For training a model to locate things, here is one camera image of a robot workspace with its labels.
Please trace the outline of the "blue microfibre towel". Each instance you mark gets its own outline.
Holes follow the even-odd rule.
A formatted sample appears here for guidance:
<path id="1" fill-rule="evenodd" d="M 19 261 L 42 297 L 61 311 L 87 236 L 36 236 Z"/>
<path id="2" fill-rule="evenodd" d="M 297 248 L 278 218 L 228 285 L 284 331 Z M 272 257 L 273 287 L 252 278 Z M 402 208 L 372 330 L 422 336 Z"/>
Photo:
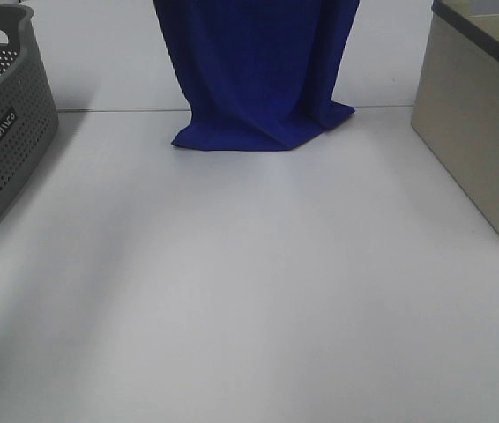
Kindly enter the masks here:
<path id="1" fill-rule="evenodd" d="M 157 1 L 156 17 L 190 106 L 175 147 L 278 152 L 337 128 L 332 98 L 355 1 Z"/>

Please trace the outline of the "beige plastic storage bin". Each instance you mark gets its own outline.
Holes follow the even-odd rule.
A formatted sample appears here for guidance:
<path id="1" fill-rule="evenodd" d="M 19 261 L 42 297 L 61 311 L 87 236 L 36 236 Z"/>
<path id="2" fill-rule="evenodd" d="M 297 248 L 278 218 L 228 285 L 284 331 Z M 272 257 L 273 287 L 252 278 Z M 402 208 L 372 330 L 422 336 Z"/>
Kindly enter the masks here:
<path id="1" fill-rule="evenodd" d="M 435 1 L 413 129 L 499 234 L 499 1 Z"/>

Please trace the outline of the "grey perforated plastic basket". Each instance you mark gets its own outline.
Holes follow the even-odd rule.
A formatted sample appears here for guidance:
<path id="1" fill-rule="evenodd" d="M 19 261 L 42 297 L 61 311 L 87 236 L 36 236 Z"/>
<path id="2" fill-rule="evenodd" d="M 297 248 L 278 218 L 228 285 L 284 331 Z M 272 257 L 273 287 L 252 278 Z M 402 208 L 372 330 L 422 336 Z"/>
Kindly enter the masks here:
<path id="1" fill-rule="evenodd" d="M 25 187 L 58 129 L 31 8 L 0 4 L 0 219 Z"/>

